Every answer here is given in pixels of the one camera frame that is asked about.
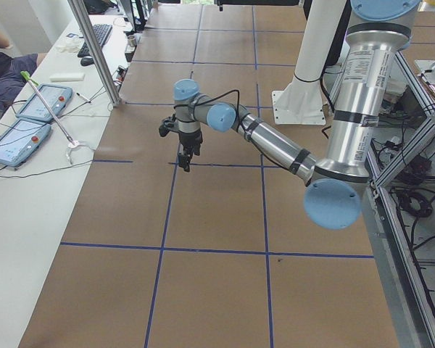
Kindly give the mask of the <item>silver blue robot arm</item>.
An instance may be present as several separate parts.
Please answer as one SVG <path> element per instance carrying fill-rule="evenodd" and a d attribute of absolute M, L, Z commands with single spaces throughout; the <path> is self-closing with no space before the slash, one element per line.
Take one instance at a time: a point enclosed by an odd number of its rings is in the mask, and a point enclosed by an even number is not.
<path fill-rule="evenodd" d="M 240 103 L 210 97 L 191 79 L 174 85 L 174 112 L 159 134 L 178 135 L 178 164 L 189 170 L 202 145 L 201 126 L 234 130 L 306 186 L 304 210 L 317 225 L 355 222 L 369 180 L 365 167 L 396 53 L 412 38 L 417 1 L 314 1 L 307 16 L 292 82 L 272 96 L 276 125 L 323 123 L 318 84 L 335 40 L 349 46 L 333 107 L 326 155 L 318 159 Z"/>

